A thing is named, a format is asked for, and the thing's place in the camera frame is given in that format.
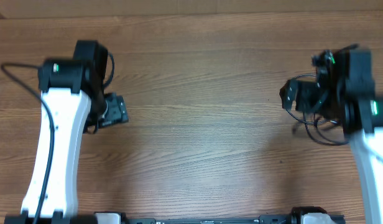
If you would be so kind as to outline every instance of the black wire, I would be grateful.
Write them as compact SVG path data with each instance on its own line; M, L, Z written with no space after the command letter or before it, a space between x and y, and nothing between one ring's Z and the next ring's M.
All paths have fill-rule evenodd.
M305 113L303 113L303 120L306 121L306 115ZM309 131L309 126L307 124L305 124L305 129L306 129L306 132L308 133L309 135L309 138L314 141L315 143L318 143L318 144L321 144L321 145L324 145L324 146L340 146L339 144L335 144L335 143L328 143L328 142L323 142L323 141L320 141L320 140L317 140L315 137L313 137Z
M340 121L338 121L338 122L337 121L330 121L330 122L333 123L333 125L328 126L328 127L324 127L321 130L322 131L331 131L332 129L342 125L342 123L340 123Z
M107 79L107 81L103 84L103 89L107 88L110 85L110 83L114 77L114 57L113 57L112 53L109 52L108 54L109 54L109 57L111 60L111 73L110 73L110 76Z
M292 114L289 110L285 109L286 112L288 112L291 117L293 117L294 119L296 119L299 123L302 123L302 124L309 124L309 125L314 125L315 123L313 121L304 121L300 118L297 118L294 114ZM325 122L327 122L327 120L323 120L323 121L319 121L318 124L324 124Z
M34 220L32 222L33 224L36 224L41 215L42 205L44 204L45 194L47 193L50 168L52 166L52 159L53 159L53 146L55 145L55 125L53 123L52 113L50 112L48 105L41 98L41 96L36 91L31 89L31 87L29 87L23 81L21 81L20 79L15 77L13 74L8 72L5 67L21 67L21 68L34 68L34 69L39 69L40 67L35 65L21 64L21 63L2 63L1 64L1 70L5 73L7 77L9 77L11 80L19 84L24 89L26 89L29 93L31 93L31 95L33 95L37 100L41 102L42 106L44 106L45 110L47 111L48 118L49 118L49 128L50 128L49 153L48 153L48 161L47 161L47 168L45 170L44 181L42 182L41 194L38 201L37 210L35 211Z
M316 114L313 115L313 120L315 121L314 127L315 127L315 129L316 129L317 134L318 134L320 137L322 137L322 138L323 138L324 140L326 140L326 141L329 141L329 142L334 143L334 145L336 145L336 146L343 146L343 145L346 145L346 144L349 143L348 140L345 140L345 141L343 141L343 142L340 142L340 141L331 140L331 139L327 138L326 136L324 136L324 134L322 134L322 133L320 132L320 130L318 129L318 127L317 127L317 123L318 123L318 121L319 121L320 119L321 119L321 116L318 117L318 118L316 119Z

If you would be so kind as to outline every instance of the wooden table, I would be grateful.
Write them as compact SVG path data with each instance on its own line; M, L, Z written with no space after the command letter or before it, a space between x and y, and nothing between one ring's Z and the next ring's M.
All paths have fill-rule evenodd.
M349 146L293 136L279 89L313 71L311 55L358 42L383 92L383 11L0 20L0 63L71 57L78 39L113 53L109 91L130 116L83 136L81 213L257 217L316 205L364 223ZM35 71L12 71L37 88ZM40 104L0 71L0 223L19 213L39 129Z

